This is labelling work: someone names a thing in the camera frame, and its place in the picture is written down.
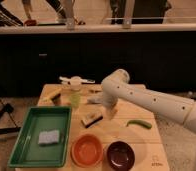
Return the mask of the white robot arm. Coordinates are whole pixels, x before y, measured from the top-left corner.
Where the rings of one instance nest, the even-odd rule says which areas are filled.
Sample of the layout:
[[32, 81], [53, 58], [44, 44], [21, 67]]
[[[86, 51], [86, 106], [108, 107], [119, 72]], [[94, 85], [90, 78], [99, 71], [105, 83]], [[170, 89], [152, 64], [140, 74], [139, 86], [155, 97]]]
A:
[[103, 104], [113, 108], [119, 98], [167, 117], [196, 134], [196, 100], [161, 93], [129, 84], [130, 76], [118, 69], [101, 82]]

